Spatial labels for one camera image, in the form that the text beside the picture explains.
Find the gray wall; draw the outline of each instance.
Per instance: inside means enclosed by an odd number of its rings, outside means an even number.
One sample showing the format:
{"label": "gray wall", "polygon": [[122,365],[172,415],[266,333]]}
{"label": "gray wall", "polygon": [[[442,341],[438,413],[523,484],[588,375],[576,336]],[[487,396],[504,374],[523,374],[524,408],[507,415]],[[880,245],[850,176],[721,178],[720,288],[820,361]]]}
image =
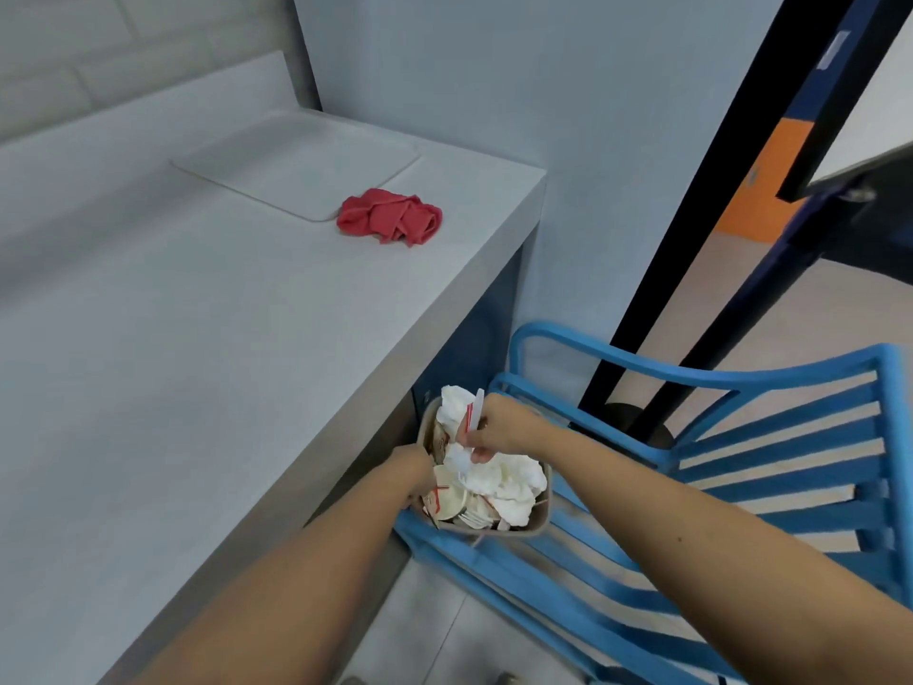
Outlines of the gray wall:
{"label": "gray wall", "polygon": [[272,50],[315,107],[291,0],[0,0],[0,141]]}
{"label": "gray wall", "polygon": [[328,112],[549,170],[518,319],[609,339],[782,0],[296,2]]}

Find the person's right hand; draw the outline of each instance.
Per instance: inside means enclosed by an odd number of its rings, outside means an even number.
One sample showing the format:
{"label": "person's right hand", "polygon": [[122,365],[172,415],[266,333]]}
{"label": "person's right hand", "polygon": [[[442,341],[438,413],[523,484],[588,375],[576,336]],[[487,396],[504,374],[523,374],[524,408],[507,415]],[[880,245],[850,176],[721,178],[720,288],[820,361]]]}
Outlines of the person's right hand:
{"label": "person's right hand", "polygon": [[456,431],[456,440],[463,447],[472,447],[472,461],[483,464],[495,456],[527,454],[535,457],[542,444],[543,431],[552,426],[545,418],[509,396],[489,394],[482,406],[478,429],[466,431],[466,419]]}

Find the hand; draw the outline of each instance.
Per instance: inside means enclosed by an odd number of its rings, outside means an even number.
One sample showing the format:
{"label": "hand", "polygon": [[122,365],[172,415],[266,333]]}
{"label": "hand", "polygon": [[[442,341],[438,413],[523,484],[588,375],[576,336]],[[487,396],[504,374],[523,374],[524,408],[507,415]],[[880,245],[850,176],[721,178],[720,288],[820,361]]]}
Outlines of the hand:
{"label": "hand", "polygon": [[502,394],[489,394],[482,406],[478,429],[466,431],[466,419],[456,431],[456,440],[463,447],[474,448],[472,461],[483,464],[495,456],[526,454],[536,457],[542,444],[542,434],[551,424],[529,406]]}
{"label": "hand", "polygon": [[394,448],[383,466],[396,469],[396,475],[409,482],[409,497],[417,499],[427,495],[437,485],[435,460],[421,445],[404,445]]}

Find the person's left hand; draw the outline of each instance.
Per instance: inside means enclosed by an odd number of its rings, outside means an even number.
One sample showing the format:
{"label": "person's left hand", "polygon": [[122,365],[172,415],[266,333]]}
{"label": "person's left hand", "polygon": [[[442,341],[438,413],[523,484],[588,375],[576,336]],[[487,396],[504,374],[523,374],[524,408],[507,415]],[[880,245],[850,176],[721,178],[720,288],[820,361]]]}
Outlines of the person's left hand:
{"label": "person's left hand", "polygon": [[387,465],[395,467],[397,474],[410,482],[409,497],[412,499],[427,495],[437,485],[435,460],[421,445],[395,448]]}

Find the round black base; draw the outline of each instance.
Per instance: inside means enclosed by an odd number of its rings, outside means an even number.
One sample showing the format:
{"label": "round black base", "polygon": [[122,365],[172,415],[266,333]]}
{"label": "round black base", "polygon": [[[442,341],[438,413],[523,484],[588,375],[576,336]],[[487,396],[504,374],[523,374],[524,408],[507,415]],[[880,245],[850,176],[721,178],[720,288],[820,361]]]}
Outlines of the round black base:
{"label": "round black base", "polygon": [[[593,415],[599,418],[603,423],[607,423],[612,427],[616,427],[621,430],[623,433],[627,432],[627,429],[633,425],[634,420],[640,415],[640,412],[643,411],[640,406],[635,406],[633,403],[607,403],[599,411]],[[630,457],[633,460],[640,461],[642,463],[647,463],[644,460],[641,460],[640,457],[636,456],[634,453],[629,452],[625,449],[618,447],[615,444],[608,442],[604,437],[599,437],[595,433],[590,432],[586,428],[580,427],[579,425],[571,424],[572,430],[584,433],[586,436],[591,437],[597,442],[601,442],[606,445],[608,448],[614,449],[621,452],[622,454]],[[647,440],[646,444],[650,447],[655,447],[657,449],[672,449],[672,446],[675,444],[676,438],[672,437],[672,433],[669,432],[666,425],[660,425],[656,428],[656,431]]]}

